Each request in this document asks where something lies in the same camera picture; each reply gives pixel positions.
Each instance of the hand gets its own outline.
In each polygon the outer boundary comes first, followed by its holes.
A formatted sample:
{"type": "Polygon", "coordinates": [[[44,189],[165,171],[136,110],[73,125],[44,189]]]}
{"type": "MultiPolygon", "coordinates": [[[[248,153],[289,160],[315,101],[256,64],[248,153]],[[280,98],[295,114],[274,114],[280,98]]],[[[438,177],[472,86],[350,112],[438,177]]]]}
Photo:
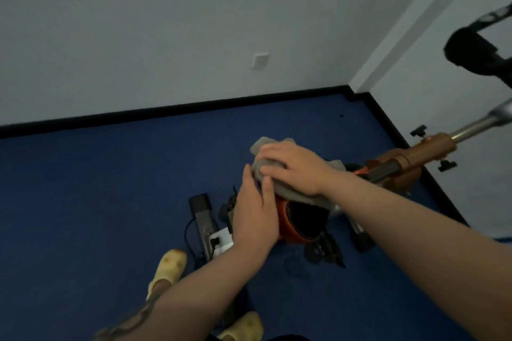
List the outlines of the hand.
{"type": "Polygon", "coordinates": [[[261,174],[288,183],[309,196],[325,195],[327,183],[336,173],[336,170],[314,152],[289,141],[264,144],[255,160],[260,159],[273,159],[286,165],[285,169],[261,166],[261,174]]]}
{"type": "Polygon", "coordinates": [[[233,214],[233,242],[262,262],[278,241],[279,221],[274,186],[270,177],[262,183],[262,195],[254,184],[251,166],[245,165],[242,187],[233,214]]]}

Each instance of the black pants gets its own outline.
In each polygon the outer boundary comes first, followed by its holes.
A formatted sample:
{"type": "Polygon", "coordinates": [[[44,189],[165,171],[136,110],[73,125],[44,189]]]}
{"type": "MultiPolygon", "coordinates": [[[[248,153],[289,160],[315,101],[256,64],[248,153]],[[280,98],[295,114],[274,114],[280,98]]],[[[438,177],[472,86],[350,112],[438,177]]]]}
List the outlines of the black pants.
{"type": "MultiPolygon", "coordinates": [[[[219,341],[219,339],[211,334],[208,335],[205,341],[219,341]]],[[[308,338],[296,334],[285,334],[279,337],[269,339],[267,341],[310,341],[308,338]]]]}

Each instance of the foot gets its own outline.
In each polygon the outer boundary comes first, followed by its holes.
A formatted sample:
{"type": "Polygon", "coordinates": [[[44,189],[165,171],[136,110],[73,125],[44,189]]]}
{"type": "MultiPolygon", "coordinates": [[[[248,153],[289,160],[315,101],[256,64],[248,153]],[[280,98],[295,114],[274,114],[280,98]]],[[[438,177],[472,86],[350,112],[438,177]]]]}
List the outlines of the foot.
{"type": "Polygon", "coordinates": [[[219,338],[223,341],[261,341],[263,324],[255,311],[250,311],[224,330],[219,338]]]}
{"type": "Polygon", "coordinates": [[[181,249],[171,249],[163,255],[155,277],[147,288],[147,299],[163,294],[176,284],[187,265],[187,254],[181,249]]]}

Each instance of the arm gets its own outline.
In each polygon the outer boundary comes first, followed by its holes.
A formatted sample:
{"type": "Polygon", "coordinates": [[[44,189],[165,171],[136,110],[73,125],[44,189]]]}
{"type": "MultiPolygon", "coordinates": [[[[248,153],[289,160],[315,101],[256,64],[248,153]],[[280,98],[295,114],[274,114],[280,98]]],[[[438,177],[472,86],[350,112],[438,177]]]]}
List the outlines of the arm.
{"type": "Polygon", "coordinates": [[[278,240],[272,181],[261,196],[250,166],[244,170],[234,210],[234,246],[165,292],[150,317],[126,341],[203,341],[242,287],[263,266],[278,240]]]}
{"type": "Polygon", "coordinates": [[[446,314],[478,339],[512,339],[512,251],[439,213],[347,172],[291,143],[256,159],[261,172],[306,194],[323,194],[356,220],[446,314]]]}

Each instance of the person's left hand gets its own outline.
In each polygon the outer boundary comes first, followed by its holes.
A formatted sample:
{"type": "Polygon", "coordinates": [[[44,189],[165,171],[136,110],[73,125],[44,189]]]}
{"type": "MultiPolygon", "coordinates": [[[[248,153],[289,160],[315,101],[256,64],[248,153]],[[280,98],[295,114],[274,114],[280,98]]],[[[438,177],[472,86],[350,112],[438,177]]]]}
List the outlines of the person's left hand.
{"type": "Polygon", "coordinates": [[[251,166],[245,165],[242,187],[233,215],[233,242],[248,255],[261,256],[264,261],[279,238],[278,210],[270,177],[262,183],[262,195],[254,183],[251,166]]]}

